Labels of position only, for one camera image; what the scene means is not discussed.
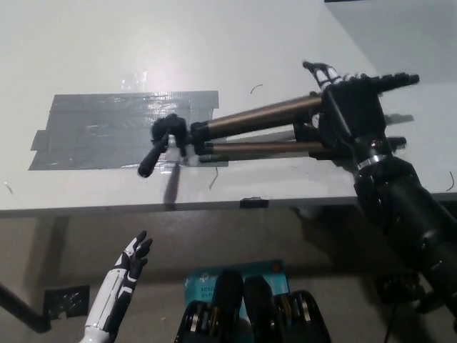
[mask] gray floor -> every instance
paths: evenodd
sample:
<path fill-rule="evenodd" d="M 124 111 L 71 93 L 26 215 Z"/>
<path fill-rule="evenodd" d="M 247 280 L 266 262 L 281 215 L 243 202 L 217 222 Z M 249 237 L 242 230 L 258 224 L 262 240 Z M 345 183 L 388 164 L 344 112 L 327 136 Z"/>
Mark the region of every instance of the gray floor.
<path fill-rule="evenodd" d="M 383 237 L 354 210 L 329 211 L 327 224 L 289 209 L 170 212 L 0 221 L 0 281 L 35 308 L 43 290 L 90 284 L 142 229 L 154 238 L 149 264 L 117 342 L 172 342 L 184 310 L 181 280 L 197 267 L 281 258 L 292 290 L 316 298 L 334 342 L 382 342 L 390 307 L 372 276 L 402 270 Z M 452 317 L 426 317 L 402 305 L 391 342 L 452 342 Z M 78 342 L 85 318 L 53 322 L 37 335 L 0 310 L 0 342 Z"/>

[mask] duct tape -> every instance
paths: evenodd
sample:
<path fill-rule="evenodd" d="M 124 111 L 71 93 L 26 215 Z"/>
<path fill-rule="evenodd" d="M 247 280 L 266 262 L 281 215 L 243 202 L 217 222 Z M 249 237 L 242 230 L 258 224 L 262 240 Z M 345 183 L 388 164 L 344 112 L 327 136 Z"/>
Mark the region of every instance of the duct tape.
<path fill-rule="evenodd" d="M 151 126 L 158 118 L 176 113 L 190 125 L 211 120 L 218 107 L 217 91 L 58 94 L 46 129 L 38 130 L 32 142 L 36 155 L 29 170 L 137 167 L 151 149 Z M 173 166 L 176 158 L 168 158 L 175 155 L 164 154 L 157 167 Z M 187 163 L 216 166 L 195 158 Z"/>

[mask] white robotic hand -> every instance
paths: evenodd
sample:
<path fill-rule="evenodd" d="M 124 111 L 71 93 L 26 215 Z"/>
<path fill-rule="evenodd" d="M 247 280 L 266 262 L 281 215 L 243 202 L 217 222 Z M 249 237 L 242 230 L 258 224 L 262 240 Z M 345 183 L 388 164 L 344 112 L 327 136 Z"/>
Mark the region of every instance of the white robotic hand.
<path fill-rule="evenodd" d="M 135 237 L 105 277 L 86 321 L 80 343 L 112 343 L 129 307 L 136 282 L 149 253 L 152 239 L 146 231 Z"/>

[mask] table surface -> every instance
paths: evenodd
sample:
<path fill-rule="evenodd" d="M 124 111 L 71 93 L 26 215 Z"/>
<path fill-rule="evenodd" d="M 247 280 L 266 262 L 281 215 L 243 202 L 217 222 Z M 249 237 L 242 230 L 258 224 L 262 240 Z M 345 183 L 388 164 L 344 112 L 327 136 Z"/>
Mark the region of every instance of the table surface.
<path fill-rule="evenodd" d="M 387 135 L 407 138 L 399 156 L 431 193 L 455 199 L 456 2 L 15 1 L 0 13 L 0 216 L 355 202 L 350 173 L 303 157 L 231 162 L 211 189 L 214 168 L 181 167 L 173 207 L 170 174 L 27 170 L 55 94 L 119 93 L 146 72 L 142 91 L 219 91 L 218 117 L 317 90 L 304 59 L 341 73 L 419 73 L 418 86 L 384 94 L 386 114 L 413 117 Z"/>

